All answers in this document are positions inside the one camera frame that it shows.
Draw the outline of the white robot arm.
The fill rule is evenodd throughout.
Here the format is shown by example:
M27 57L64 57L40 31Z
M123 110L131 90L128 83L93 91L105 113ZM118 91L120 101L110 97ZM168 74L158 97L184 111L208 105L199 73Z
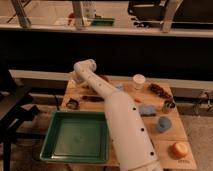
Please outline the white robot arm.
M133 98L94 73L93 59L74 64L75 74L103 99L104 112L120 171L163 171Z

